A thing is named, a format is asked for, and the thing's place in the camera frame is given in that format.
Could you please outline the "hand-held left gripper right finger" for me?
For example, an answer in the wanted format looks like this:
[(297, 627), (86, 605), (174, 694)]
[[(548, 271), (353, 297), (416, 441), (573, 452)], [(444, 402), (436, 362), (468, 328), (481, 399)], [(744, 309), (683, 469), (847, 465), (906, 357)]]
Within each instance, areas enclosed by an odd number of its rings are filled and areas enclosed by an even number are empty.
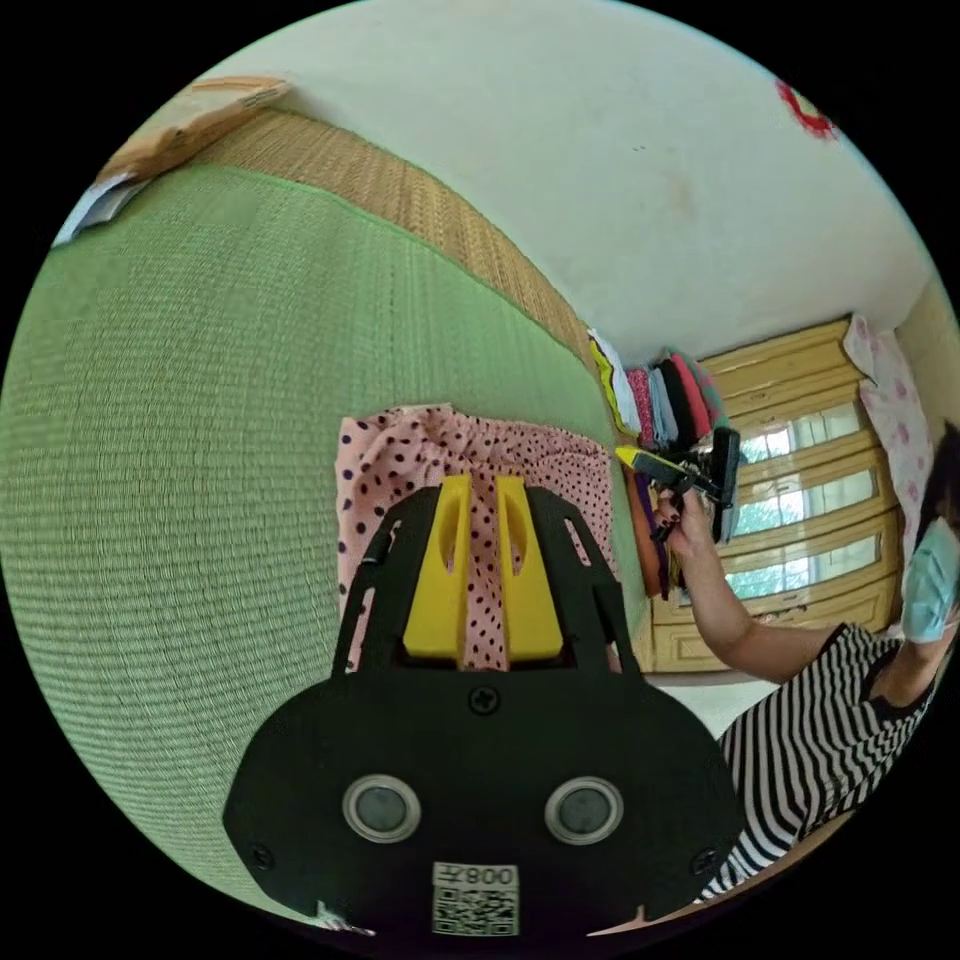
[(561, 631), (523, 480), (497, 477), (496, 497), (507, 660), (553, 660), (561, 653)]

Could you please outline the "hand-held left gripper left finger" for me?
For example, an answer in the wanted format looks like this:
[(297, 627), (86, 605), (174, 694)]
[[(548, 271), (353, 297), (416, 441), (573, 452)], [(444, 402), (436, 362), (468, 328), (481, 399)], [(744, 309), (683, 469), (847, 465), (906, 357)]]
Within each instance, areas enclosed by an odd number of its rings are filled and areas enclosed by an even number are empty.
[(465, 649), (471, 481), (449, 476), (434, 496), (423, 558), (403, 634), (415, 660), (460, 662)]

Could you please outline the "person's right hand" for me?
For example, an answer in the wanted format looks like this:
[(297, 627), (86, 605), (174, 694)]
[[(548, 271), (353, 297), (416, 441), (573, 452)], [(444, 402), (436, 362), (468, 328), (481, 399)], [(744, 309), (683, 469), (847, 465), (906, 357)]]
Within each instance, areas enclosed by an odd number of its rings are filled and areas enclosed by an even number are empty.
[(716, 557), (710, 518), (695, 488), (660, 491), (654, 518), (656, 532), (681, 560)]

